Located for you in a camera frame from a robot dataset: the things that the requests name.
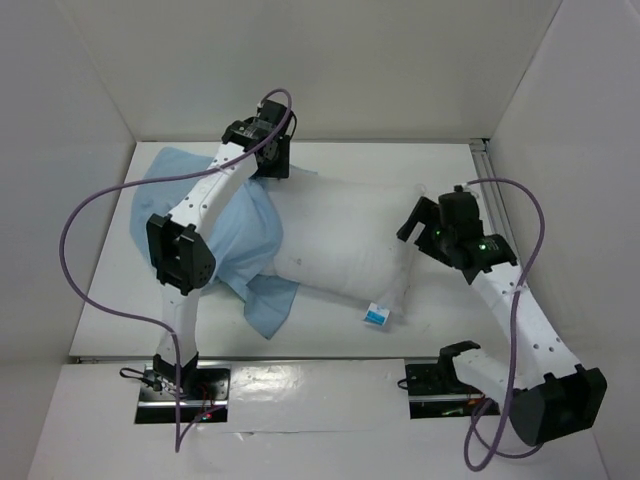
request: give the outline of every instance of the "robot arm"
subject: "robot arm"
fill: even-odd
[[[457,186],[438,203],[422,197],[398,231],[407,241],[418,224],[415,244],[430,257],[461,270],[484,299],[506,337],[511,337],[511,302],[522,270],[500,235],[485,236],[475,197]],[[606,390],[599,369],[585,370],[562,342],[526,285],[520,290],[516,338],[518,370],[509,418],[530,446],[590,428]],[[471,385],[502,408],[509,368],[467,341],[445,347],[438,366],[445,382]]]
[[[162,291],[162,321],[177,334],[181,352],[181,385],[188,384],[198,362],[195,328],[201,289],[216,271],[216,260],[205,239],[240,186],[252,176],[287,178],[289,143],[286,132],[292,112],[265,100],[256,117],[230,125],[209,169],[224,167],[264,141],[288,114],[281,133],[255,155],[203,177],[165,217],[147,222],[151,264]],[[176,352],[165,333],[153,358],[156,374],[175,382]]]

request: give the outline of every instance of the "blue cloth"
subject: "blue cloth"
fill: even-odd
[[[163,148],[144,178],[183,175],[206,169],[212,157]],[[130,232],[150,262],[146,224],[151,214],[165,216],[199,179],[163,182],[138,187],[131,207]],[[263,337],[278,331],[291,310],[298,284],[275,276],[259,275],[282,243],[282,223],[263,187],[248,180],[231,198],[207,239],[216,258],[215,279],[228,284],[244,301],[244,317]]]

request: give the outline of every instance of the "pillow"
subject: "pillow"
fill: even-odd
[[[284,236],[263,274],[401,313],[415,248],[396,232],[423,188],[346,182],[299,170],[265,186]]]

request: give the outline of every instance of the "cable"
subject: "cable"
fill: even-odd
[[[293,130],[291,130],[291,133],[289,134],[289,137],[291,137],[291,140],[293,140],[293,136],[296,134],[296,130],[298,129],[298,117],[296,116],[296,114],[294,112],[291,112],[291,116],[293,117],[293,119],[296,122],[293,125]]]
[[[69,215],[69,218],[67,218],[67,221],[65,222],[64,227],[62,228],[62,233],[60,234],[60,243],[58,245],[58,256],[60,257],[60,266],[62,267],[62,273],[64,274],[65,279],[67,280],[67,282],[69,283],[69,285],[71,286],[73,291],[80,298],[82,298],[85,301],[85,303],[88,303],[92,307],[97,308],[98,310],[101,310],[101,311],[103,311],[105,313],[108,313],[110,315],[115,315],[115,316],[124,317],[124,318],[130,318],[132,320],[139,320],[141,322],[146,322],[146,323],[151,323],[152,325],[157,325],[157,326],[165,329],[167,332],[169,332],[169,335],[171,336],[171,339],[173,340],[173,345],[174,345],[175,352],[176,352],[176,382],[175,382],[175,384],[176,384],[176,394],[174,395],[174,397],[176,399],[176,407],[175,407],[175,417],[176,417],[175,451],[176,451],[176,453],[178,453],[180,451],[180,445],[182,443],[182,439],[184,438],[185,434],[189,431],[189,429],[193,425],[195,425],[202,418],[202,416],[196,416],[191,421],[191,423],[189,423],[189,425],[187,425],[187,427],[184,429],[184,431],[180,432],[180,394],[179,394],[179,392],[180,392],[180,386],[181,386],[182,382],[181,382],[181,368],[180,368],[180,365],[181,365],[181,362],[180,362],[180,344],[178,342],[178,335],[176,334],[176,332],[175,332],[175,330],[173,328],[171,328],[166,323],[161,322],[160,320],[155,320],[153,318],[145,317],[143,315],[135,315],[133,313],[121,312],[119,310],[115,310],[113,308],[109,308],[107,306],[104,306],[104,305],[96,302],[95,300],[90,298],[89,295],[87,295],[85,292],[83,292],[82,289],[78,286],[78,284],[75,282],[75,280],[71,276],[71,272],[69,271],[69,266],[67,265],[67,257],[66,257],[66,251],[65,251],[66,242],[67,242],[67,236],[69,235],[69,230],[71,228],[71,225],[73,224],[73,221],[76,219],[78,214],[84,209],[84,207],[86,207],[89,203],[93,202],[94,200],[96,200],[96,199],[98,199],[98,198],[100,198],[100,197],[102,197],[102,196],[104,196],[104,195],[106,195],[108,193],[117,192],[117,191],[120,191],[120,190],[124,190],[125,188],[137,187],[137,186],[140,186],[140,185],[148,185],[148,184],[151,184],[151,183],[174,182],[174,181],[177,181],[177,180],[187,180],[189,178],[204,177],[206,175],[210,175],[212,173],[219,172],[219,171],[221,171],[221,170],[223,170],[225,168],[231,167],[232,165],[235,165],[235,164],[241,162],[245,158],[253,155],[258,150],[262,149],[264,146],[268,145],[276,137],[276,135],[278,135],[278,133],[282,130],[282,128],[286,124],[287,120],[289,119],[289,115],[291,114],[291,108],[292,108],[292,104],[293,104],[293,101],[292,101],[292,98],[291,98],[291,94],[287,90],[285,90],[284,88],[276,88],[274,90],[271,90],[269,93],[267,93],[264,96],[264,98],[261,100],[261,103],[264,102],[265,100],[267,100],[268,98],[272,97],[276,93],[282,93],[285,97],[287,97],[287,109],[286,109],[286,112],[285,112],[284,116],[282,117],[282,120],[280,121],[280,123],[278,123],[276,128],[267,136],[267,138],[265,138],[262,142],[257,144],[252,149],[242,153],[241,155],[237,156],[236,158],[234,158],[232,160],[229,160],[228,162],[225,162],[224,164],[222,164],[222,165],[220,165],[218,167],[210,168],[208,170],[203,170],[201,172],[189,173],[189,174],[185,174],[185,175],[176,175],[176,176],[171,176],[171,177],[147,178],[147,179],[144,179],[144,180],[136,180],[136,181],[133,181],[133,182],[122,183],[120,185],[114,185],[112,187],[100,190],[100,191],[98,191],[98,192],[96,192],[96,193],[94,193],[92,195],[89,195],[82,202],[80,202],[80,204],[73,210],[73,212],[71,212],[71,214]],[[204,414],[206,415],[207,413],[214,412],[216,409],[217,408],[209,409],[209,410],[205,411]]]
[[[504,430],[507,426],[507,420],[509,419],[509,413],[511,412],[511,401],[513,399],[513,390],[514,390],[514,383],[516,378],[516,359],[518,356],[517,355],[518,347],[517,347],[516,323],[517,323],[518,303],[520,302],[520,295],[522,294],[521,290],[519,290],[518,287],[522,287],[522,285],[524,285],[527,279],[527,275],[529,275],[529,271],[533,266],[533,262],[535,262],[536,258],[538,257],[538,254],[540,253],[540,248],[542,248],[542,242],[544,241],[544,235],[546,232],[546,222],[544,219],[544,213],[542,212],[542,206],[540,205],[540,202],[535,197],[535,195],[531,192],[531,190],[529,190],[520,182],[517,182],[515,180],[510,180],[508,178],[496,177],[496,178],[480,178],[477,180],[472,180],[468,182],[467,185],[476,185],[480,183],[506,183],[508,185],[512,185],[522,190],[531,199],[534,207],[536,208],[536,211],[538,212],[538,218],[540,220],[540,232],[538,233],[538,240],[536,242],[536,246],[533,248],[533,252],[529,257],[529,260],[524,265],[522,269],[522,273],[520,274],[520,278],[518,278],[518,282],[516,284],[516,291],[513,294],[513,300],[511,302],[511,315],[509,318],[510,337],[511,337],[510,338],[511,349],[509,353],[509,375],[507,377],[507,392],[504,399],[504,406],[502,408],[502,412],[500,413],[498,429],[496,430],[496,434],[493,437],[493,442],[491,443],[491,445],[489,445],[487,442],[481,439],[480,435],[478,434],[476,425],[480,417],[484,414],[484,412],[486,412],[486,410],[489,408],[489,405],[490,405],[489,402],[484,402],[482,408],[480,408],[480,410],[477,412],[477,415],[475,417],[472,415],[471,426],[469,427],[469,431],[467,432],[467,435],[464,439],[464,452],[463,452],[464,461],[467,467],[469,468],[469,470],[471,470],[472,472],[480,472],[484,470],[486,466],[489,465],[489,462],[491,462],[491,460],[495,455],[505,457],[505,458],[524,458],[524,457],[533,455],[542,447],[542,445],[538,445],[536,448],[534,448],[530,452],[521,454],[521,455],[524,455],[524,457],[523,456],[510,457],[510,456],[507,456],[509,454],[498,452],[498,446],[500,445],[500,440],[502,440],[502,435],[504,434]],[[480,440],[480,442],[489,449],[489,451],[487,452],[487,455],[478,465],[473,465],[469,458],[469,445],[471,443],[471,436],[474,434],[474,432],[478,437],[478,440]]]
[[[493,400],[491,400],[490,398],[485,398],[478,405],[476,405],[476,407],[471,412],[471,428],[473,429],[473,433],[475,434],[478,441],[482,445],[484,445],[485,448],[487,449],[491,448],[491,445],[489,445],[487,441],[484,438],[482,438],[482,436],[480,435],[480,432],[478,432],[477,430],[477,426],[478,426],[478,421],[480,420],[480,417],[482,417],[482,415],[486,413],[486,411],[489,409],[492,403],[494,403]],[[536,453],[538,453],[538,451],[542,448],[543,445],[544,445],[543,443],[541,443],[540,445],[536,445],[534,448],[524,453],[503,453],[496,450],[496,455],[498,457],[508,458],[510,460],[520,460],[523,458],[530,457],[531,455],[535,455]]]

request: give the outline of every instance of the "purple cable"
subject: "purple cable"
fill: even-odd
[[[516,324],[517,324],[518,303],[520,302],[520,295],[521,295],[520,290],[517,290],[517,288],[522,287],[522,285],[524,285],[524,282],[527,279],[527,275],[529,275],[529,271],[533,266],[533,262],[535,262],[536,258],[538,257],[538,254],[540,253],[540,248],[542,247],[542,242],[544,240],[544,234],[546,231],[546,222],[544,219],[544,213],[542,212],[542,206],[540,205],[540,202],[535,197],[535,195],[531,192],[531,190],[529,190],[520,182],[517,182],[515,180],[510,180],[508,178],[496,177],[496,178],[480,178],[478,180],[472,180],[468,182],[467,185],[476,185],[479,183],[506,183],[519,188],[525,194],[527,194],[527,196],[533,202],[533,205],[536,208],[536,211],[538,212],[538,218],[540,220],[540,232],[538,233],[538,241],[536,242],[536,246],[533,248],[531,257],[529,257],[529,260],[524,265],[522,269],[522,273],[520,274],[520,278],[518,278],[518,282],[516,284],[516,291],[513,294],[513,301],[511,302],[511,315],[509,319],[510,333],[511,333],[510,335],[511,351],[509,354],[509,375],[507,377],[507,393],[505,395],[502,412],[500,413],[500,421],[498,422],[498,429],[496,430],[496,434],[493,437],[493,442],[491,443],[491,445],[487,444],[487,442],[481,439],[480,435],[478,434],[476,425],[480,417],[482,416],[482,414],[486,412],[487,408],[489,408],[489,405],[490,405],[490,402],[484,402],[484,404],[482,405],[482,408],[480,408],[480,411],[477,413],[477,415],[476,416],[472,415],[471,426],[469,427],[469,431],[467,432],[467,435],[464,439],[464,461],[467,464],[467,467],[469,468],[469,470],[471,470],[472,472],[480,472],[484,470],[486,466],[489,465],[489,462],[491,462],[491,460],[495,455],[499,455],[505,458],[524,458],[524,457],[533,455],[542,447],[542,445],[538,445],[533,450],[526,452],[524,454],[520,454],[521,456],[515,456],[515,457],[509,454],[498,452],[498,446],[500,445],[500,440],[502,440],[502,435],[504,434],[505,427],[507,426],[507,420],[509,419],[509,413],[511,412],[511,401],[513,399],[513,389],[514,389],[514,383],[516,378],[516,360],[518,356],[517,355],[518,347],[516,343],[517,342]],[[489,449],[489,451],[487,452],[487,455],[478,465],[473,465],[469,458],[469,444],[471,443],[471,436],[473,435],[474,432],[476,433],[476,436],[481,441],[481,443]]]
[[[124,317],[124,318],[130,318],[132,320],[139,320],[141,322],[146,322],[146,323],[151,323],[153,325],[157,325],[159,327],[164,328],[167,332],[169,332],[169,335],[171,335],[171,339],[173,340],[173,345],[176,351],[176,409],[175,409],[175,415],[176,415],[176,439],[175,439],[175,450],[176,453],[178,453],[180,451],[180,444],[182,443],[182,439],[184,438],[184,435],[187,433],[187,431],[189,431],[189,429],[195,425],[196,423],[198,423],[198,421],[200,421],[200,419],[202,418],[202,415],[197,415],[189,425],[187,425],[187,427],[185,428],[184,432],[182,432],[182,434],[180,433],[180,395],[179,395],[179,390],[180,390],[180,385],[181,385],[181,378],[180,378],[180,374],[181,374],[181,369],[180,369],[180,345],[178,343],[178,335],[176,334],[175,330],[173,328],[171,328],[169,325],[167,325],[166,323],[161,322],[160,320],[155,320],[153,318],[149,318],[149,317],[145,317],[143,315],[135,315],[133,313],[127,313],[127,312],[121,312],[119,310],[114,310],[113,308],[109,308],[106,307],[98,302],[96,302],[95,300],[91,299],[86,293],[84,293],[80,287],[78,286],[78,284],[76,284],[75,280],[73,279],[73,277],[71,276],[71,273],[69,272],[69,267],[67,265],[67,257],[66,257],[66,252],[65,252],[65,245],[67,242],[67,236],[69,234],[69,229],[71,228],[71,225],[73,224],[73,221],[76,219],[76,217],[78,216],[78,214],[82,211],[82,209],[84,209],[84,207],[86,207],[89,203],[93,202],[94,200],[108,194],[108,193],[112,193],[112,192],[116,192],[119,190],[124,190],[125,188],[130,188],[130,187],[137,187],[140,185],[148,185],[150,183],[160,183],[160,182],[175,182],[177,180],[187,180],[189,178],[196,178],[196,177],[204,177],[205,175],[210,175],[211,173],[215,173],[215,172],[219,172],[220,170],[223,170],[225,168],[231,167],[239,162],[241,162],[242,160],[244,160],[245,158],[253,155],[254,153],[256,153],[258,150],[260,150],[261,148],[263,148],[265,145],[269,144],[274,138],[275,136],[284,128],[286,122],[289,120],[289,116],[291,114],[291,109],[293,106],[293,101],[291,98],[291,94],[285,90],[284,88],[276,88],[274,90],[271,90],[269,93],[267,93],[264,98],[261,100],[260,103],[264,102],[265,100],[267,100],[268,98],[272,97],[273,95],[275,95],[276,93],[282,93],[284,94],[285,97],[287,97],[287,109],[285,111],[284,117],[282,117],[282,120],[280,121],[280,123],[278,123],[278,125],[276,126],[276,128],[273,130],[273,132],[271,132],[267,138],[265,138],[262,142],[260,142],[258,145],[256,145],[255,147],[253,147],[252,149],[248,150],[247,152],[244,152],[243,154],[237,156],[236,158],[229,160],[228,162],[225,162],[224,164],[218,166],[218,167],[214,167],[214,168],[210,168],[208,170],[203,170],[201,172],[195,172],[195,173],[189,173],[186,175],[176,175],[176,176],[172,176],[172,177],[157,177],[157,178],[147,178],[145,180],[136,180],[133,182],[128,182],[128,183],[123,183],[121,185],[114,185],[113,187],[109,187],[109,188],[105,188],[104,190],[100,190],[99,192],[96,192],[92,195],[89,195],[87,198],[85,198],[82,202],[80,202],[80,204],[73,210],[73,212],[71,212],[71,215],[69,215],[69,218],[67,219],[67,221],[64,224],[64,227],[62,228],[62,233],[60,234],[60,243],[58,245],[58,255],[60,257],[60,265],[62,267],[62,273],[64,274],[64,277],[67,279],[67,282],[69,283],[69,285],[71,286],[71,288],[73,289],[73,291],[80,297],[82,298],[86,303],[88,303],[89,305],[91,305],[94,308],[97,308],[98,310],[101,310],[105,313],[108,313],[110,315],[116,315],[118,317]],[[210,410],[207,410],[205,413],[211,413],[213,411],[217,410],[217,408],[213,408]]]
[[[491,445],[489,445],[489,443],[487,443],[487,441],[482,438],[480,432],[478,432],[477,426],[478,421],[480,421],[480,417],[485,414],[492,403],[493,400],[491,400],[490,398],[485,398],[484,402],[480,402],[478,405],[476,405],[476,408],[474,408],[473,412],[471,412],[471,428],[473,429],[473,433],[475,434],[478,441],[487,449],[491,448]],[[508,458],[510,460],[520,460],[522,458],[527,458],[538,453],[538,450],[542,448],[542,445],[544,444],[541,443],[540,445],[536,445],[534,448],[524,453],[503,453],[496,450],[496,455],[498,457]]]

